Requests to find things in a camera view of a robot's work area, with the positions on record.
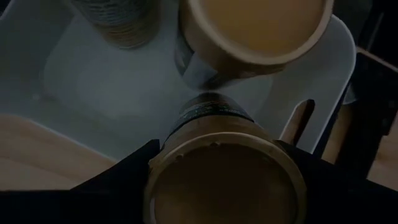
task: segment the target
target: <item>white tray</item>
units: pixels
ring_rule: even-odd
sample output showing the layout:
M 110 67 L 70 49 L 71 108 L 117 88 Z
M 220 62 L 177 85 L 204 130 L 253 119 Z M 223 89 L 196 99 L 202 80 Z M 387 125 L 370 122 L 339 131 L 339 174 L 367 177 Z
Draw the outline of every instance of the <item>white tray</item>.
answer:
M 200 93 L 175 67 L 177 8 L 162 1 L 157 36 L 138 49 L 119 50 L 58 1 L 14 0 L 0 20 L 0 112 L 30 118 L 115 159 L 150 139 L 164 140 L 180 107 Z M 284 72 L 220 92 L 276 139 L 295 107 L 315 100 L 298 142 L 313 152 L 354 62 L 352 36 L 333 16 L 320 43 Z

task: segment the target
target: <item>white plastic tray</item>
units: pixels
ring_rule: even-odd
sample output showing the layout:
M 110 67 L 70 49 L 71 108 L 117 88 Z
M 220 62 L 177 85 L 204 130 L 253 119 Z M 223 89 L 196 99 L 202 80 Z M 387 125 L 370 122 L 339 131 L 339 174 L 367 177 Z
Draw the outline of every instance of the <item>white plastic tray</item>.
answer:
M 115 159 L 150 139 L 164 140 L 180 107 L 200 93 L 175 67 L 177 8 L 162 1 L 157 36 L 138 49 L 119 50 L 58 1 L 14 0 L 0 20 L 0 113 L 30 118 Z M 286 71 L 220 92 L 276 139 L 295 107 L 315 100 L 298 143 L 312 152 L 354 62 L 351 34 L 333 17 L 320 43 Z

